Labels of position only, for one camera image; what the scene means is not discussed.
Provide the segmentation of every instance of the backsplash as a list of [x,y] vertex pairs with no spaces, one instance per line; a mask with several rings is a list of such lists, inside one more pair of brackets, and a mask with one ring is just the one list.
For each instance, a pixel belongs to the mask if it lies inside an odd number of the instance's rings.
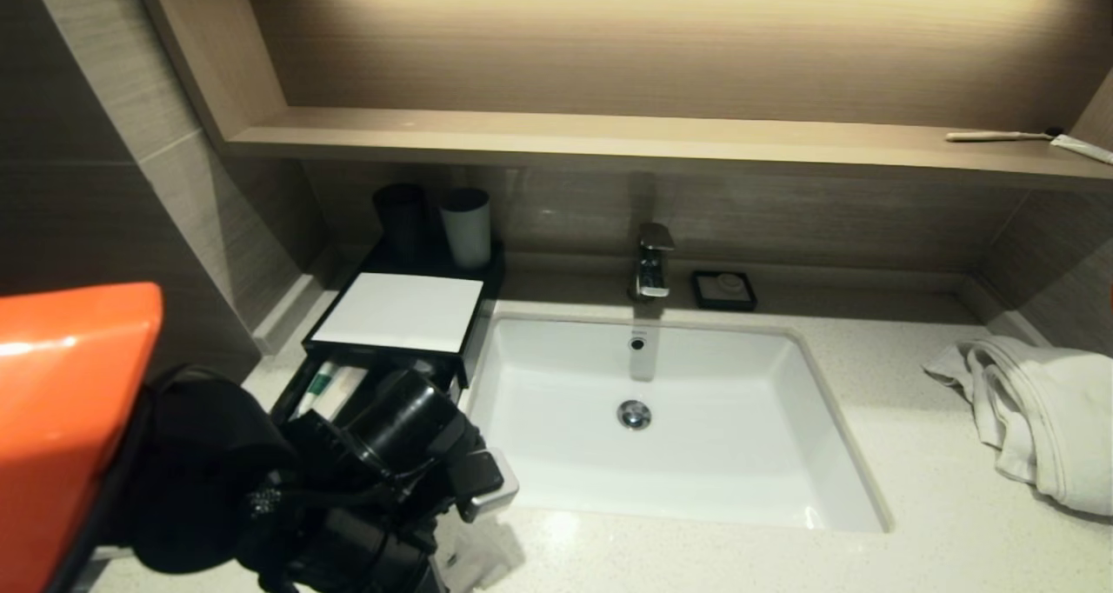
[[1051,343],[1113,356],[1113,194],[1033,192],[981,271]]
[[687,259],[858,268],[974,268],[1021,204],[1022,189],[811,177],[689,177],[306,161],[339,245],[372,245],[371,197],[414,181],[491,195],[510,251],[632,256],[637,225],[662,221]]

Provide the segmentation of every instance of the white sink basin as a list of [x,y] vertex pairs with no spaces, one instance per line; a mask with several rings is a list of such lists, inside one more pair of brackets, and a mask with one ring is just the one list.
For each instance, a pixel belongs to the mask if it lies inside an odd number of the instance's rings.
[[[620,422],[627,401],[651,412],[643,429]],[[515,506],[884,528],[824,385],[784,333],[500,319],[462,403],[510,459]]]

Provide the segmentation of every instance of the orange object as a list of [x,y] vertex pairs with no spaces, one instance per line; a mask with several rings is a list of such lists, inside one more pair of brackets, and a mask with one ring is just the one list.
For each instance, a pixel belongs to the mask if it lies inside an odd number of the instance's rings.
[[0,298],[0,591],[39,593],[97,494],[162,320],[151,284]]

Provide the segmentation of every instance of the soap dish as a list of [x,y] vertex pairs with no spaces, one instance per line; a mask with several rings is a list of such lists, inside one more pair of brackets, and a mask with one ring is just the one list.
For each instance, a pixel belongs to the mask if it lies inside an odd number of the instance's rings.
[[706,310],[752,312],[758,307],[754,285],[743,273],[692,271],[696,305]]

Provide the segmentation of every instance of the white card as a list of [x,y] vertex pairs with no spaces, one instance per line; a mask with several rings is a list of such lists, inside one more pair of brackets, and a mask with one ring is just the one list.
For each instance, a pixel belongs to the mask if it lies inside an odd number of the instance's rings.
[[483,283],[362,273],[314,340],[460,352]]

